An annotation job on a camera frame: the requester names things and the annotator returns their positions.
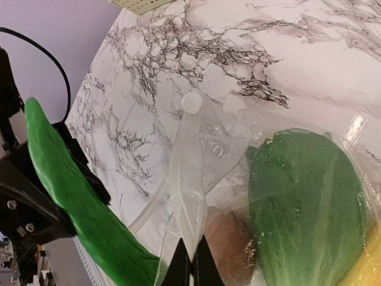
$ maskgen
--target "screw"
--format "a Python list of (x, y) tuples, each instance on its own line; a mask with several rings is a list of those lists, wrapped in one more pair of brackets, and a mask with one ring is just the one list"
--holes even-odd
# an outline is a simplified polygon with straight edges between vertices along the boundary
[(29, 231), (29, 232), (33, 232), (33, 231), (35, 231), (35, 225), (32, 224), (32, 223), (28, 223), (28, 224), (26, 225), (25, 228), (26, 228), (26, 230)]
[(15, 210), (17, 208), (17, 202), (15, 200), (8, 201), (7, 207), (9, 207), (11, 210)]

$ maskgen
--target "purple wall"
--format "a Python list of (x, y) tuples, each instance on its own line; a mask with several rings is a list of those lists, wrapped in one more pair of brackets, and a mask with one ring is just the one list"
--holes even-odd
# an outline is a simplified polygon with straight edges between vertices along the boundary
[[(1, 0), (0, 26), (15, 29), (50, 51), (65, 68), (73, 97), (120, 9), (107, 0)], [(50, 121), (62, 119), (64, 81), (41, 52), (12, 36), (0, 34), (11, 59), (21, 96), (36, 97)]]

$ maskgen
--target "cabbage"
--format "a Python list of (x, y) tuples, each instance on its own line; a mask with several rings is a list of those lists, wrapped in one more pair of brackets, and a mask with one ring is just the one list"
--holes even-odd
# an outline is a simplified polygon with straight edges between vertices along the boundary
[(361, 182), (327, 136), (302, 129), (246, 152), (251, 229), (267, 286), (331, 286), (364, 243)]

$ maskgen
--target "white marble surface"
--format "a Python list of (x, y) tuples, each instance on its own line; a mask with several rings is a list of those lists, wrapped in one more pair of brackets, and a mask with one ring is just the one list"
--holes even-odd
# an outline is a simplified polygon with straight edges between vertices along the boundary
[[(379, 0), (178, 0), (122, 11), (68, 119), (128, 225), (160, 183), (196, 88), (226, 111), (271, 110), (344, 136), (381, 163)], [(164, 200), (138, 234), (158, 253)]]

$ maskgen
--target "black cable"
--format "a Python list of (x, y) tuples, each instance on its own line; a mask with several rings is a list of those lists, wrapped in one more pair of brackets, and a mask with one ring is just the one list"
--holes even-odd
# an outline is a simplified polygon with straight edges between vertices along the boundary
[(0, 32), (7, 33), (7, 34), (10, 34), (12, 36), (18, 37), (19, 39), (24, 40), (24, 41), (28, 42), (29, 44), (33, 45), (35, 48), (39, 49), (45, 55), (47, 55), (55, 63), (55, 65), (58, 67), (58, 69), (60, 70), (60, 72), (61, 72), (61, 74), (65, 80), (66, 90), (67, 90), (67, 107), (66, 107), (65, 117), (63, 118), (62, 122), (66, 121), (66, 119), (69, 115), (69, 112), (70, 112), (71, 91), (70, 91), (69, 79), (67, 78), (65, 70), (62, 67), (62, 65), (60, 64), (60, 62), (47, 49), (45, 49), (44, 47), (42, 47), (41, 45), (36, 43), (34, 40), (29, 39), (27, 36), (24, 36), (23, 34), (20, 34), (16, 31), (13, 31), (11, 29), (4, 28), (4, 27), (0, 27)]

